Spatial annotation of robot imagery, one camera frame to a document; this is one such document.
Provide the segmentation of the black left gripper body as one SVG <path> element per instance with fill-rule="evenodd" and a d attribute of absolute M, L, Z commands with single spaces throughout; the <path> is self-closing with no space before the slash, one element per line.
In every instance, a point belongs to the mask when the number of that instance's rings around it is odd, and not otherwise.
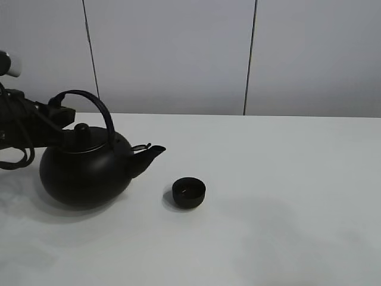
<path fill-rule="evenodd" d="M 38 113 L 38 102 L 25 98 L 24 92 L 6 89 L 1 95 L 1 148 L 41 148 L 46 146 L 48 130 Z"/>

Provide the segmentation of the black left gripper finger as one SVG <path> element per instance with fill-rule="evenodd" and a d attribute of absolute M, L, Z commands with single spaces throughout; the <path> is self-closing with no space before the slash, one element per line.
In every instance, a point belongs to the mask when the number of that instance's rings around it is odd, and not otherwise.
<path fill-rule="evenodd" d="M 46 105 L 46 117 L 59 127 L 72 124 L 75 116 L 75 109 L 63 107 L 59 99 L 51 98 Z"/>
<path fill-rule="evenodd" d="M 59 127 L 45 115 L 38 113 L 35 147 L 65 147 L 74 141 L 74 130 Z"/>

